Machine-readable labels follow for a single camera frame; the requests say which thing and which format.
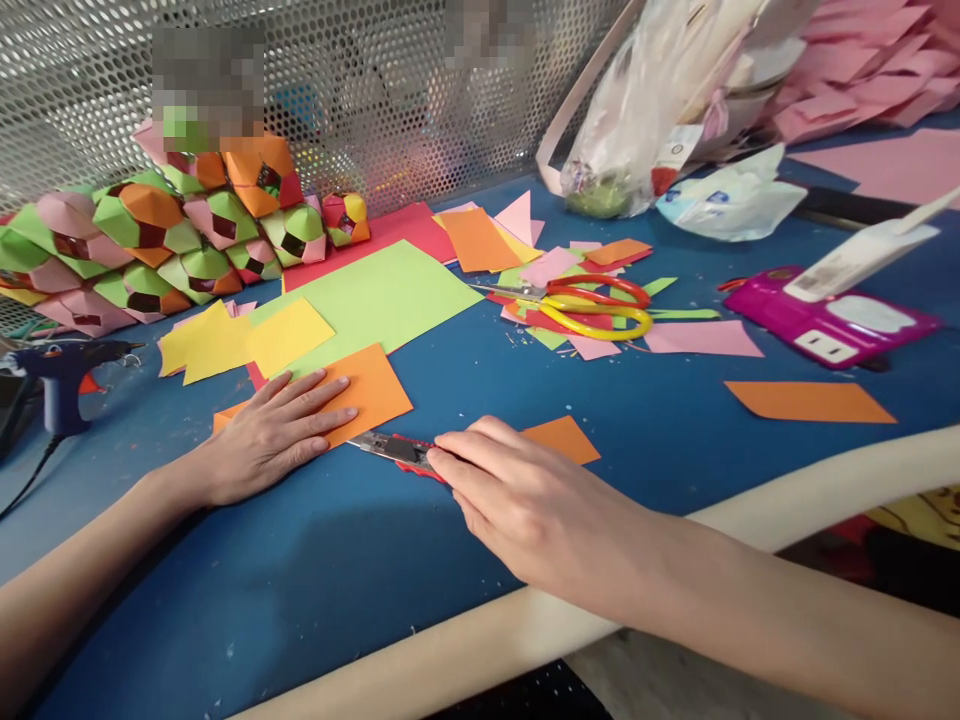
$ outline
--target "red utility knife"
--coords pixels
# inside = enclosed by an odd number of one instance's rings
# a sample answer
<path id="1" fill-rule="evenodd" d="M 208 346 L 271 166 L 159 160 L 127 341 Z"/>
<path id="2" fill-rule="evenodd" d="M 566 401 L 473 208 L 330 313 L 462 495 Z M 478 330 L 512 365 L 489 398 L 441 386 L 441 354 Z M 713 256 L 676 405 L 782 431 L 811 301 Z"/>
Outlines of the red utility knife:
<path id="1" fill-rule="evenodd" d="M 400 435 L 384 435 L 372 430 L 357 435 L 347 442 L 364 452 L 393 460 L 404 472 L 412 472 L 420 477 L 432 477 L 437 482 L 444 482 L 427 462 L 427 450 L 436 447 L 435 445 L 410 440 Z"/>

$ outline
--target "pink paper pile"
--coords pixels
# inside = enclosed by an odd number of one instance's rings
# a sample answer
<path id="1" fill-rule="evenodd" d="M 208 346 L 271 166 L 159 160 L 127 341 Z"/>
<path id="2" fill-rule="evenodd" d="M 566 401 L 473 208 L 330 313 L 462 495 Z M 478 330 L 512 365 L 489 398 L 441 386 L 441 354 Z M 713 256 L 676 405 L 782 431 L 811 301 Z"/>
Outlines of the pink paper pile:
<path id="1" fill-rule="evenodd" d="M 766 117 L 790 143 L 873 121 L 911 127 L 960 103 L 960 31 L 938 0 L 826 0 Z"/>

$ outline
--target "red scissors handle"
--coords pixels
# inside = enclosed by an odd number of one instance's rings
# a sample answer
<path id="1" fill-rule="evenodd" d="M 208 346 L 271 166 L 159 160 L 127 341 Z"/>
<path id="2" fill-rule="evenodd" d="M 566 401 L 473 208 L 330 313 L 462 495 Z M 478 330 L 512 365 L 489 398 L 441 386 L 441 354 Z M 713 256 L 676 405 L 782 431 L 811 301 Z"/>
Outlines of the red scissors handle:
<path id="1" fill-rule="evenodd" d="M 609 287 L 617 288 L 628 295 L 632 295 L 636 302 L 617 300 L 609 295 L 601 295 L 600 293 L 593 292 L 592 290 L 569 287 L 570 285 L 579 285 L 580 283 L 599 283 L 600 285 L 607 285 Z M 597 303 L 597 305 L 635 307 L 639 310 L 646 310 L 648 307 L 650 307 L 650 296 L 647 294 L 646 290 L 639 285 L 635 285 L 629 280 L 622 280 L 617 277 L 610 277 L 609 275 L 588 274 L 571 275 L 570 277 L 557 278 L 556 280 L 551 280 L 550 284 L 547 285 L 547 294 L 567 295 L 569 297 L 581 298 L 583 300 L 591 300 L 592 302 Z"/>

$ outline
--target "person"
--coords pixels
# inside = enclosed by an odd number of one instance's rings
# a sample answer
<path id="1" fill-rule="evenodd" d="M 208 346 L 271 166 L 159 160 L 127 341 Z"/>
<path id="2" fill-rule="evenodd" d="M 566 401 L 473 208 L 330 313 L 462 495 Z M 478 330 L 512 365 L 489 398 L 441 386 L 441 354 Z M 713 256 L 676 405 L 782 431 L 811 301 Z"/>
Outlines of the person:
<path id="1" fill-rule="evenodd" d="M 355 410 L 323 371 L 271 381 L 222 432 L 155 470 L 0 588 L 0 718 L 23 708 L 124 575 L 205 507 L 262 492 Z M 865 718 L 956 717 L 960 621 L 652 512 L 481 418 L 429 453 L 467 527 L 522 581 Z"/>

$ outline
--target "glue gun cord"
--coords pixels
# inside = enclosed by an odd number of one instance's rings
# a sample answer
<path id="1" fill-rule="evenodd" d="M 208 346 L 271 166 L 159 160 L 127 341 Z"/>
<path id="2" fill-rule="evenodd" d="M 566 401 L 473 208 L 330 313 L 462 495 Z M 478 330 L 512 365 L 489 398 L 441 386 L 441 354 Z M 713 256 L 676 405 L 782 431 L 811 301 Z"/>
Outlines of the glue gun cord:
<path id="1" fill-rule="evenodd" d="M 57 451 L 57 448 L 60 447 L 60 443 L 62 443 L 64 440 L 66 440 L 65 435 L 54 435 L 52 438 L 50 438 L 50 442 L 47 444 L 47 449 L 43 451 L 43 457 L 40 458 L 40 464 L 37 465 L 37 469 L 33 471 L 33 475 L 31 475 L 30 479 L 27 480 L 27 484 L 23 486 L 23 490 L 17 493 L 17 496 L 10 502 L 9 505 L 7 505 L 3 510 L 0 510 L 0 520 L 3 520 L 7 515 L 9 515 L 14 506 L 20 502 L 20 498 L 27 494 L 27 491 L 33 486 L 33 483 L 36 482 L 38 477 L 40 477 L 40 471 L 43 470 L 43 466 L 47 464 L 47 460 L 49 460 L 53 453 Z"/>

